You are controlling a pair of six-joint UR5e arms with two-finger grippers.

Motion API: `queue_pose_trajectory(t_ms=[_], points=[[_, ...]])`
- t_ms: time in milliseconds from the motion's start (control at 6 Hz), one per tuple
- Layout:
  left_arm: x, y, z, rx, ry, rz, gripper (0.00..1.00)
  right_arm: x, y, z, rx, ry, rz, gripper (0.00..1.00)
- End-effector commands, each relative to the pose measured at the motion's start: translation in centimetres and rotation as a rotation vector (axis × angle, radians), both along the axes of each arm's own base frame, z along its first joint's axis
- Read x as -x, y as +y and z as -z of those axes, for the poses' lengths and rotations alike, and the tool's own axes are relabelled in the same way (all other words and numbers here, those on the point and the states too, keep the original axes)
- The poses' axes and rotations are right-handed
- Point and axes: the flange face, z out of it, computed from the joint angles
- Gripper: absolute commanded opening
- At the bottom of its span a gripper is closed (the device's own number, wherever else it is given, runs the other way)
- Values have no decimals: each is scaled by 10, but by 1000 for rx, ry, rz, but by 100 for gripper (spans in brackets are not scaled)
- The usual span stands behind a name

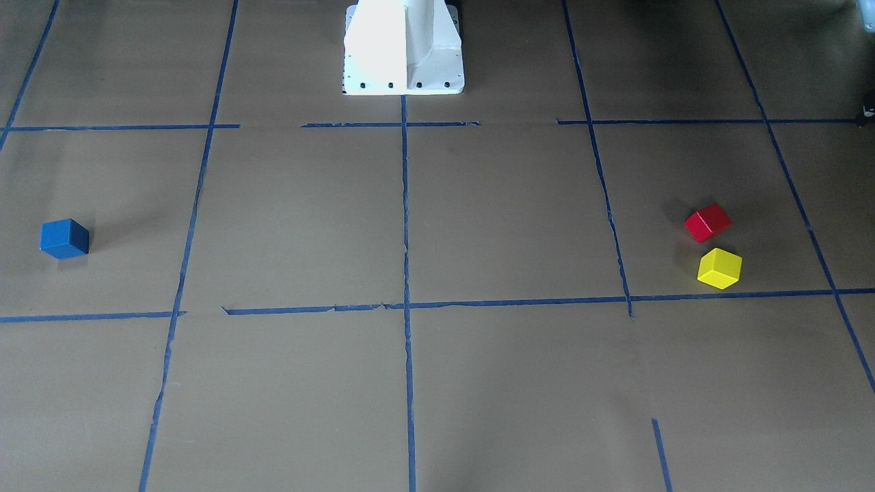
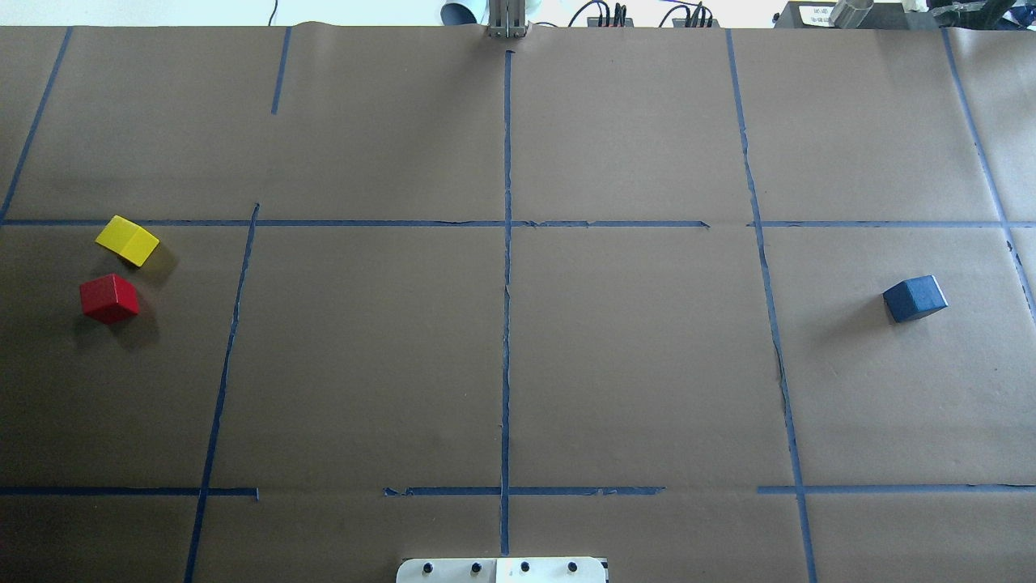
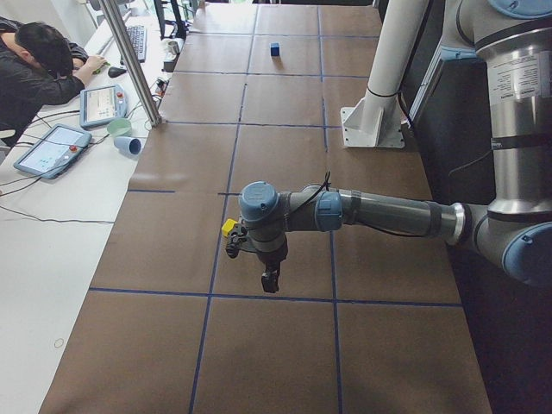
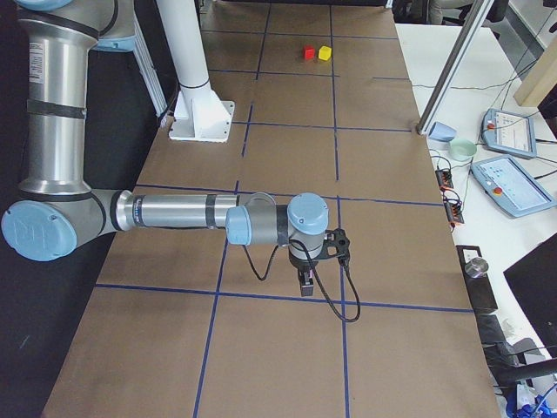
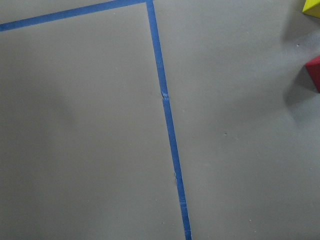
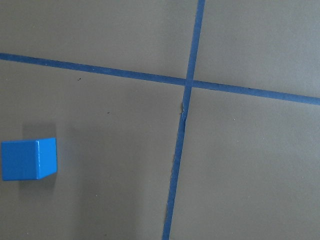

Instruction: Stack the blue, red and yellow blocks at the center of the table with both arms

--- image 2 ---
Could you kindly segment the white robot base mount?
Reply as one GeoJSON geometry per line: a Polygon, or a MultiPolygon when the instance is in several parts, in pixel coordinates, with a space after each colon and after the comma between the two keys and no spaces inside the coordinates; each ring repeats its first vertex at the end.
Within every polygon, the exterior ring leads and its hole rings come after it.
{"type": "Polygon", "coordinates": [[[606,560],[591,556],[412,558],[396,582],[608,582],[606,560]]]}

